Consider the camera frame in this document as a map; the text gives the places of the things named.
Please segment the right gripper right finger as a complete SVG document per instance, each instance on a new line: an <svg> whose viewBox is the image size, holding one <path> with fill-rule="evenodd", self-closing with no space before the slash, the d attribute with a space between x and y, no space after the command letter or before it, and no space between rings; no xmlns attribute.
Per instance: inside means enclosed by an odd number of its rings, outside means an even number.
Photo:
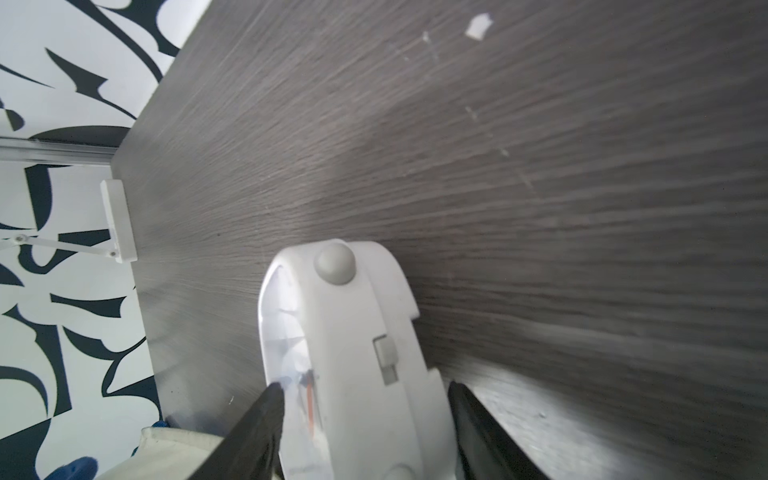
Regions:
<svg viewBox="0 0 768 480"><path fill-rule="evenodd" d="M548 479L465 384L451 381L448 400L458 448L457 479Z"/></svg>

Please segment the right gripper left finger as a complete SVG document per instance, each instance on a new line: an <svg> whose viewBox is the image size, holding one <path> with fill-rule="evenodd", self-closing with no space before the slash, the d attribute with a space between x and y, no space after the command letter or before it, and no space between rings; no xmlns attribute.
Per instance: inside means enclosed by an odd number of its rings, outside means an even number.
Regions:
<svg viewBox="0 0 768 480"><path fill-rule="evenodd" d="M284 413L284 390L272 383L190 479L272 479Z"/></svg>

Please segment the white canvas bag blue handles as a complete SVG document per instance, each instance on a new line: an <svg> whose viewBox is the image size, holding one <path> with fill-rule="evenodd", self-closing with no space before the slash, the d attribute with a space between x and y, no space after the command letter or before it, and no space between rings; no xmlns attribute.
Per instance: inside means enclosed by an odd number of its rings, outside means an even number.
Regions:
<svg viewBox="0 0 768 480"><path fill-rule="evenodd" d="M136 453L97 479L188 479L224 440L172 427L146 427Z"/></svg>

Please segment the white square alarm clock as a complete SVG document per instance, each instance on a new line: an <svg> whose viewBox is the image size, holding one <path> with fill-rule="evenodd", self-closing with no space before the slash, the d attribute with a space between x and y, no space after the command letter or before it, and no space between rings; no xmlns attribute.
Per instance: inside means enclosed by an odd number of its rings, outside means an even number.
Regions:
<svg viewBox="0 0 768 480"><path fill-rule="evenodd" d="M281 250L261 286L266 380L285 396L288 479L452 479L457 440L394 255L332 239Z"/></svg>

